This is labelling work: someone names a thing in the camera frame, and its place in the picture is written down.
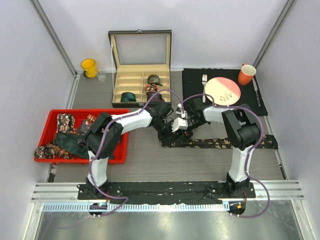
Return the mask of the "black gold leaf tie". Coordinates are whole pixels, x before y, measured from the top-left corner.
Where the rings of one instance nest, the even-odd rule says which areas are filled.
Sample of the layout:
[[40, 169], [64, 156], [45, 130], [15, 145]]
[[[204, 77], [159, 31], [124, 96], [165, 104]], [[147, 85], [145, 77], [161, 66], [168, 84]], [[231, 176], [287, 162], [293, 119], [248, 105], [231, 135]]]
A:
[[[195, 149], [231, 149], [232, 145], [227, 138], [187, 139], [179, 143], [163, 143], [164, 148], [195, 148]], [[266, 134], [256, 149], [278, 150], [278, 142], [273, 135]]]

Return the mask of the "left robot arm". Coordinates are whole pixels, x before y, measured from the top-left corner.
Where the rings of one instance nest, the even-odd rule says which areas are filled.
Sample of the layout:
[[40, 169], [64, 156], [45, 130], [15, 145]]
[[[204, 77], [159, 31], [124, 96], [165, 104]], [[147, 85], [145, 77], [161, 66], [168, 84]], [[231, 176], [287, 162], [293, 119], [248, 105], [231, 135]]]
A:
[[106, 195], [108, 159], [113, 155], [122, 135], [135, 129], [153, 127], [157, 131], [158, 140], [167, 142], [174, 135], [171, 125], [165, 122], [172, 112], [171, 104], [162, 100], [134, 112], [121, 115], [103, 112], [98, 116], [84, 137], [90, 161], [86, 185], [93, 198], [100, 200]]

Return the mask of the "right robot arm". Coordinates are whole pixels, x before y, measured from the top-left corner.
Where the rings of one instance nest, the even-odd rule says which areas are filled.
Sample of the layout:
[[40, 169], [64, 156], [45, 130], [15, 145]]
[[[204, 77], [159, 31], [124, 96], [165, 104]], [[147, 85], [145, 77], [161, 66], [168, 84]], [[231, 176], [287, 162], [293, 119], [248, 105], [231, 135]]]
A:
[[209, 106], [196, 98], [188, 104], [188, 128], [204, 123], [223, 123], [232, 148], [231, 167], [226, 175], [225, 190], [233, 198], [249, 187], [252, 152], [261, 142], [262, 123], [248, 104], [239, 106]]

